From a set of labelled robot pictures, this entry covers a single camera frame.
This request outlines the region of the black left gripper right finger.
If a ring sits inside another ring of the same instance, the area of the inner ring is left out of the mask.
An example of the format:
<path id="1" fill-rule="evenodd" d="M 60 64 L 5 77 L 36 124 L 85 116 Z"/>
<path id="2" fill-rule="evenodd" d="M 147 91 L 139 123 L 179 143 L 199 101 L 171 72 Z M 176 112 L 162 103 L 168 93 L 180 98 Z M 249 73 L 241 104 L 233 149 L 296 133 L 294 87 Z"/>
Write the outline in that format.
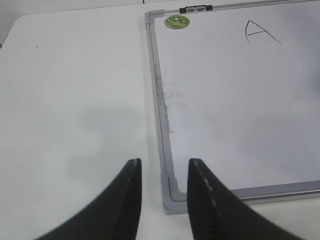
<path id="1" fill-rule="evenodd" d="M 191 158 L 187 211 L 195 240 L 318 240 L 320 182 L 230 190 Z"/>

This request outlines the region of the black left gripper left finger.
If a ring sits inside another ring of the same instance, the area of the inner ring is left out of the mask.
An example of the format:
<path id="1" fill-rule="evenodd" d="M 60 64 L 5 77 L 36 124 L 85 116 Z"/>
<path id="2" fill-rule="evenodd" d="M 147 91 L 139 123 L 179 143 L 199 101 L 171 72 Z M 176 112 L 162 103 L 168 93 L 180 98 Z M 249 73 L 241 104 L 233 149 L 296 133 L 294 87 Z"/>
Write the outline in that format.
<path id="1" fill-rule="evenodd" d="M 134 240 L 142 208 L 142 162 L 126 162 L 103 192 L 42 240 Z"/>

